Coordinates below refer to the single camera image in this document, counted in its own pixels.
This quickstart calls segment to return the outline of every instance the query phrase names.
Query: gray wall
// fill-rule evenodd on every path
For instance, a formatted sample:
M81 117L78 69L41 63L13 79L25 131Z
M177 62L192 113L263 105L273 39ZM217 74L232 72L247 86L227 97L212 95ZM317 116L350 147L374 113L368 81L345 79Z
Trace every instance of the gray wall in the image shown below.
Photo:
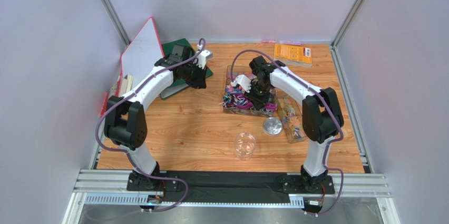
M366 0L338 47L402 223L447 223L449 0Z
M61 223L122 43L100 0L0 0L1 223Z
M111 0L128 36L153 16L163 41L331 41L354 0Z

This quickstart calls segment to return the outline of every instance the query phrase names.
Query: robotic arm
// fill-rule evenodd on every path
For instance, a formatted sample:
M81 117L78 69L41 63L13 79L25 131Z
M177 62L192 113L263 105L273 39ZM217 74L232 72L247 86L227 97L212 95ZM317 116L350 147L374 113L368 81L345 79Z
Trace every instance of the robotic arm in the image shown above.
M286 72L290 72L284 63L280 61L276 61L276 63ZM285 91L302 105L302 126L307 137L309 137L306 161L301 166L302 187L306 191L316 191L328 172L323 166L323 160L327 163L329 155L329 151L326 152L325 150L326 145L335 138L338 131L329 113L320 111L320 106L323 107L324 105L311 89L324 98L341 127L344 121L336 92L332 88L323 90L313 86L290 72L294 77L304 82L308 86L306 88L295 81L293 77L271 63L267 63L262 56L254 58L249 65L256 79L251 81L246 76L239 75L233 84L242 86L245 90L245 97L254 104L256 109L265 107L270 96L270 90L273 87Z
M193 49L188 46L175 45L173 52L158 60L150 74L130 92L121 97L112 96L108 99L107 109L117 104L125 96L134 94L134 97L117 106L106 116L104 135L120 149L126 150L135 165L146 174L158 176L159 165L151 156L145 143L148 132L145 111L154 99L177 79L184 79L189 86L196 89L206 88L208 69L206 61L212 58L212 53L203 50L195 60L187 64L165 70L158 75L156 72L187 60L192 52ZM156 181L150 183L152 182L154 184L150 184L149 189L157 184Z

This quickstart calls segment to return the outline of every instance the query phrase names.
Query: wood grain tabletop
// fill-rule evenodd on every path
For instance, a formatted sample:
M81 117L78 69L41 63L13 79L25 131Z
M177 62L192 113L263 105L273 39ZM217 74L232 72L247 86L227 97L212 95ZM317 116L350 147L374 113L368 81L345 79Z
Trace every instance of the wood grain tabletop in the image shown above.
M345 120L345 138L332 145L328 166L349 173L364 173L329 47L326 44L304 46L311 48L313 66L288 67L313 85L336 90ZM289 144L284 132L269 136L262 129L266 118L225 114L220 105L226 70L235 55L245 49L256 49L272 56L274 45L217 43L207 44L206 49L213 51L208 67L214 73L206 80L207 88L188 88L166 100L156 98L146 112L147 146L161 170L299 172L307 155L308 141ZM256 56L244 54L236 65L248 66ZM232 151L236 136L242 132L251 133L257 141L252 158L246 161L237 159ZM109 139L105 144L116 148ZM131 169L132 166L123 153L103 150L97 168Z

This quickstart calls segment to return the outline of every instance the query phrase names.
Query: cable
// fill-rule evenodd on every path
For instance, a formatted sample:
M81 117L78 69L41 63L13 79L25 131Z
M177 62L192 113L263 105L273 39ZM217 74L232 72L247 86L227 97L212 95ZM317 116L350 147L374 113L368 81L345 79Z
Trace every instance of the cable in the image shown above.
M324 198L326 195L326 189L324 189L323 185L321 185L321 189L323 190L323 196L321 197L321 206L324 206Z
M187 183L186 183L184 180L179 179L179 178L163 178L163 177L155 177L155 176L152 176L152 175L150 175L150 174L146 174L145 172L143 172L143 171L142 171L139 167L137 167L137 165L132 161L131 156L129 155L129 153L128 153L126 150L109 148L109 147L107 147L106 145L104 145L103 142L101 142L100 136L99 136L100 126L101 126L101 123L105 120L106 116L107 116L109 113L111 113L111 111L113 111L115 108L117 108L117 106L123 104L124 102L126 102L127 100L129 100L130 98L132 98L133 96L135 96L135 95L136 95L142 88L145 87L145 85L146 85L148 82L151 81L151 79L153 79L154 77L156 77L157 75L159 75L160 73L162 73L162 72L164 72L164 71L172 70L172 69L174 69L175 67L182 66L182 65L184 65L184 64L186 64L186 63L189 63L189 62L195 60L195 59L196 59L196 58L197 58L197 57L204 51L204 48L206 47L206 40L205 40L204 38L201 38L201 39L199 40L198 44L201 45L202 47L201 47L200 50L198 50L198 51L196 52L196 54L195 54L194 56L190 57L189 59L187 59L187 60L185 60L185 61L182 61L182 62L180 62L180 63L177 63L177 64L175 64L175 65L171 65L171 66L169 66L169 67L163 68L163 69L157 71L156 73L150 75L147 79L145 79L145 81L144 81L144 82L143 82L143 83L142 83L142 84L141 84L141 85L140 85L140 86L139 86L133 93L131 93L130 95L124 97L122 100L118 101L118 102L117 102L116 104L114 104L111 108L109 108L109 109L108 109L108 110L107 110L107 111L100 117L100 119L99 119L99 121L98 121L98 123L96 124L96 127L95 127L95 140L96 140L96 142L98 143L98 145L101 146L102 148L106 149L106 150L109 150L109 151L113 151L113 152L123 152L123 153L125 153L126 156L128 157L128 159L130 160L131 164L133 165L133 167L134 167L139 173L141 173L142 175L144 175L144 176L146 176L146 177L148 177L148 178L150 178L150 179L177 181L177 182L181 182L181 183L183 183L183 184L185 185L186 191L184 192L184 195L182 196L182 198L181 198L180 200L178 200L177 202L175 202L175 203L172 204L171 206L168 206L168 207L163 208L163 209L152 210L152 212L163 212L163 211L170 210L170 209L174 208L175 206L177 206L179 203L181 203L181 202L186 198L187 192L189 191L189 186L187 185ZM93 220L93 221L111 221L111 220L123 218L123 217L125 217L125 216L128 216L128 215L130 215L130 214L134 214L134 213L137 213L137 212L141 212L141 211L135 211L135 212L132 212L132 213L127 213L127 214L125 214L125 215L123 215L123 216L116 217L116 218L113 218L113 219L108 219L108 220L95 220L95 219L89 218L88 215L86 215L86 217L87 217L88 219L90 219L90 220Z
M232 61L232 64L231 64L231 81L233 81L232 70L234 69L234 64L235 64L237 58L238 58L239 56L241 56L243 53L247 53L247 52L254 52L254 53L258 53L258 54L263 55L263 56L266 57L266 58L267 58L267 59L268 59L268 60L269 60L269 61L270 61L276 68L278 68L279 70L281 70L281 71L282 71L283 73L285 73L287 76L293 78L296 82L298 82L298 83L301 84L302 86L308 88L308 85L307 85L305 82L301 81L300 79L298 79L295 75L291 74L290 72L287 72L286 70L284 70L282 67L280 67L280 66L279 66L279 65L278 65L278 64L277 64L277 63L276 63L270 56L268 56L266 53L261 52L261 51L259 51L259 50L254 50L254 49L243 50L243 51L241 51L240 53L238 53L238 54L236 55L236 57L234 58L234 60ZM344 176L344 175L343 175L343 170L341 170L341 169L339 169L339 168L329 168L329 167L326 165L326 156L327 156L327 152L329 152L329 146L330 146L332 143L334 143L334 142L343 140L343 137L344 137L344 136L343 136L343 131L341 130L340 124L338 124L337 120L335 119L334 114L333 114L332 111L330 110L330 108L329 108L329 106L327 105L327 103L326 103L326 101L324 100L324 98L323 98L323 97L322 97L316 90L314 90L313 88L308 88L308 89L309 89L310 91L312 91L313 94L315 94L315 95L320 99L320 101L323 103L324 107L326 108L326 111L329 113L330 118L332 119L332 121L334 122L335 126L337 127L337 131L338 131L338 133L339 133L339 135L340 135L339 138L333 139L333 140L330 140L330 141L327 142L326 148L325 148L325 150L324 150L323 159L322 159L322 161L321 161L322 164L323 164L323 167L326 168L327 170L338 171L338 172L340 172L340 174L341 174L340 189L339 189L339 191L338 191L337 198L336 198L334 204L333 204L329 209L327 209L327 210L324 211L324 212L321 212L321 213L315 213L315 214L305 212L306 214L309 214L309 215L312 215L312 216L322 216L322 215L325 215L325 214L327 214L327 213L329 213L329 212L331 212L331 211L333 210L333 208L334 208L335 205L337 204L338 200L340 199L341 192L342 192L342 189L343 189L343 176Z

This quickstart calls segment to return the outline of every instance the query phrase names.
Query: dark green notebook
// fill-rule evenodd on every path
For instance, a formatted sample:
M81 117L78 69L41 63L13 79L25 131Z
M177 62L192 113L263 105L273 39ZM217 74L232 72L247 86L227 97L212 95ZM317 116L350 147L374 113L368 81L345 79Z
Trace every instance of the dark green notebook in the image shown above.
M162 50L164 51L164 55L170 54L173 51L173 48L176 44L192 47L185 38L178 41L165 43L162 44ZM210 77L211 75L213 75L213 72L210 69L207 69L206 77ZM172 83L168 88L166 88L161 92L161 99L166 99L171 95L174 95L188 87L189 86L186 84L184 80L178 79L174 83Z

